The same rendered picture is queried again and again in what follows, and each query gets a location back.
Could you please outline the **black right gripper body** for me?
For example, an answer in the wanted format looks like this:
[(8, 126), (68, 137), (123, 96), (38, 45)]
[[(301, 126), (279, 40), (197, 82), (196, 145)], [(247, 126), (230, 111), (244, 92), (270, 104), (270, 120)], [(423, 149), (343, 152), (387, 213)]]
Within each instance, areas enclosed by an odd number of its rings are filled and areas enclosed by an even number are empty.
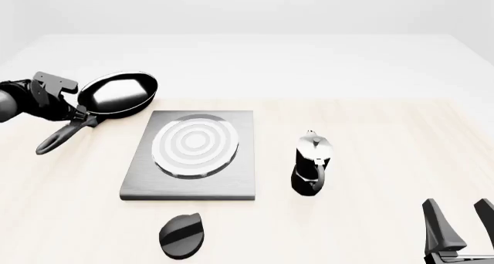
[(463, 247), (426, 247), (425, 264), (494, 264), (494, 255), (458, 254)]

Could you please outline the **black and silver moka pot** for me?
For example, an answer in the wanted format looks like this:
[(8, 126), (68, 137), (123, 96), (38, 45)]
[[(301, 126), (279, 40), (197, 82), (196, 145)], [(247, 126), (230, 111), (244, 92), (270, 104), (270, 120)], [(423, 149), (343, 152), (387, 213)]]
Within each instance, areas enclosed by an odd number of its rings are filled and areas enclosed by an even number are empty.
[(333, 145), (316, 131), (308, 130), (296, 145), (291, 187), (302, 196), (315, 196), (325, 184), (326, 170), (333, 159)]

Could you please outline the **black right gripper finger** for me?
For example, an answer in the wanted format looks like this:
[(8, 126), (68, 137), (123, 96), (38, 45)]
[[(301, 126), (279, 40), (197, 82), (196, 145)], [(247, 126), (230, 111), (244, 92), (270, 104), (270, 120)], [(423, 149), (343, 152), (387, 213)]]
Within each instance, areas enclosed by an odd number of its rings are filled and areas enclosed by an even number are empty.
[(494, 248), (494, 204), (487, 198), (481, 198), (474, 204), (474, 208)]
[(422, 203), (422, 210), (425, 218), (425, 255), (458, 252), (467, 247), (433, 198), (428, 198)]

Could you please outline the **small flat plate on stalk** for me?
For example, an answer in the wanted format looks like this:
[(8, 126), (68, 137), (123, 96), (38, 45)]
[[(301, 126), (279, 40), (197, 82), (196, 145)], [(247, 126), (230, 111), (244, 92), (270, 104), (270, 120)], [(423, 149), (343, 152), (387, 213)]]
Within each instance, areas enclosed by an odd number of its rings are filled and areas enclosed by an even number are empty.
[(54, 100), (61, 101), (62, 92), (77, 94), (78, 83), (74, 80), (68, 80), (49, 73), (38, 71), (31, 80), (29, 85), (31, 94), (40, 107), (50, 105), (50, 97)]

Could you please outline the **black frying pan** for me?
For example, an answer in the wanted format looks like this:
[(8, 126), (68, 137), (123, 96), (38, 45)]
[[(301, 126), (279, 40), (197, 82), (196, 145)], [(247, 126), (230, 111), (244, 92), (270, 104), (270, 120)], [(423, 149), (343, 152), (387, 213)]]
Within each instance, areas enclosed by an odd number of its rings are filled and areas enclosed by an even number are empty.
[[(148, 73), (111, 73), (86, 84), (78, 93), (77, 103), (84, 106), (89, 115), (97, 117), (100, 124), (105, 120), (139, 113), (153, 101), (157, 89), (157, 80)], [(47, 154), (55, 150), (83, 129), (72, 127), (69, 123), (45, 139), (36, 148), (36, 154)]]

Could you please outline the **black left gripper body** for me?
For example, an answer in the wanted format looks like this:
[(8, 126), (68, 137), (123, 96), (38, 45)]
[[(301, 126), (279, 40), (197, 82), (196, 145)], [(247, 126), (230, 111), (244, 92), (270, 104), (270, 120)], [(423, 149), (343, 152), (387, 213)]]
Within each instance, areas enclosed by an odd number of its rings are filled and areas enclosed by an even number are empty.
[(63, 97), (49, 95), (48, 106), (45, 106), (45, 119), (50, 121), (73, 120), (77, 110), (65, 101)]

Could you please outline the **flat black stove plate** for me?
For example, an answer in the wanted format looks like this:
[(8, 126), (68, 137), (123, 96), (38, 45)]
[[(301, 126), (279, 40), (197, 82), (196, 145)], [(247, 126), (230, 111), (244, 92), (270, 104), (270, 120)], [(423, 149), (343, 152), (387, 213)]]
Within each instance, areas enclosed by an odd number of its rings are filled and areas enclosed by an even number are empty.
[(251, 110), (155, 110), (120, 187), (123, 201), (252, 201)]

